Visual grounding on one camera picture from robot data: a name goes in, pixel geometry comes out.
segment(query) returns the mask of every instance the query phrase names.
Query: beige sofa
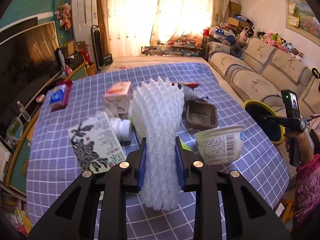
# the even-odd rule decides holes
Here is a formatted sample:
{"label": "beige sofa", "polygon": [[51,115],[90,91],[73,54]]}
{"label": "beige sofa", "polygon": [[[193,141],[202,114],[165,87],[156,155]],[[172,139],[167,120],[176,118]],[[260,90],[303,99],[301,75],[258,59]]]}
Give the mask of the beige sofa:
{"label": "beige sofa", "polygon": [[300,114],[320,113],[319,80],[291,55],[256,38],[248,39],[242,60],[229,54],[228,46],[209,42],[209,64],[243,100],[261,101],[285,116],[280,91],[297,94]]}

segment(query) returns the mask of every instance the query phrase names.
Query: checkered tablecloth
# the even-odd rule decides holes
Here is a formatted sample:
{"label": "checkered tablecloth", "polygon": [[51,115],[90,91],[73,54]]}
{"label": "checkered tablecloth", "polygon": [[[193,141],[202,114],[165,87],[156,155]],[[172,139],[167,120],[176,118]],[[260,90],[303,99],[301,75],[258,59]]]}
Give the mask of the checkered tablecloth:
{"label": "checkered tablecloth", "polygon": [[[276,147],[249,114],[219,86],[208,66],[172,63],[101,73],[74,81],[68,106],[52,113],[49,106],[51,92],[48,92],[37,119],[28,167],[27,200],[33,225],[81,173],[67,128],[103,110],[102,95],[113,82],[129,80],[135,88],[142,81],[149,82],[149,78],[156,79],[158,76],[163,79],[169,77],[170,81],[199,82],[199,89],[209,96],[209,103],[217,108],[220,128],[233,124],[245,125],[241,157],[234,163],[217,166],[217,170],[240,171],[271,207],[276,206],[289,183],[286,165]],[[184,111],[177,135],[198,154],[193,136],[196,132],[198,130],[186,126]],[[131,142],[122,146],[126,154],[137,150],[139,141],[135,133],[132,133]],[[128,194],[126,210],[129,239],[192,239],[194,193],[181,192],[178,209],[170,212],[146,208],[137,194]],[[98,238],[99,220],[100,209],[95,238]],[[223,208],[221,221],[223,237],[226,238]]]}

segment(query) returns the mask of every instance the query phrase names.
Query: barcode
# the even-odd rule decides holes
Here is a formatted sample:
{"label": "barcode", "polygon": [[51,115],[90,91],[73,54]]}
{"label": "barcode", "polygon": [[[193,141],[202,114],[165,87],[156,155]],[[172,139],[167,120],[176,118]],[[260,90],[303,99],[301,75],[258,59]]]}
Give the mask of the barcode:
{"label": "barcode", "polygon": [[227,135],[226,140],[227,140],[227,156],[233,155],[235,152],[235,136],[233,134]]}

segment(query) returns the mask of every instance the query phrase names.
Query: human hand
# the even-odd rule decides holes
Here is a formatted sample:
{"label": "human hand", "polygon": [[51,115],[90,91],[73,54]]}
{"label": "human hand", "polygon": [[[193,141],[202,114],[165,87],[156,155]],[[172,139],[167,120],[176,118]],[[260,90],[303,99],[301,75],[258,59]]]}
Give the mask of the human hand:
{"label": "human hand", "polygon": [[284,141],[285,141],[285,148],[287,152],[290,150],[290,144],[287,137],[295,138],[299,142],[299,150],[300,150],[300,160],[301,165],[308,164],[313,161],[314,155],[313,150],[311,147],[311,143],[309,141],[308,135],[306,131],[298,132],[298,131],[292,131],[289,132],[287,129],[284,133]]}

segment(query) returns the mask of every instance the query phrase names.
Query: camera screen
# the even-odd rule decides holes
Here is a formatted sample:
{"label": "camera screen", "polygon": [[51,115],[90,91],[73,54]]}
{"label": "camera screen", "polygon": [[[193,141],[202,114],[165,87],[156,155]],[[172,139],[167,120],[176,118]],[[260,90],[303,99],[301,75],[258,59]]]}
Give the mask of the camera screen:
{"label": "camera screen", "polygon": [[294,109],[298,109],[298,101],[296,95],[290,93],[291,105]]}

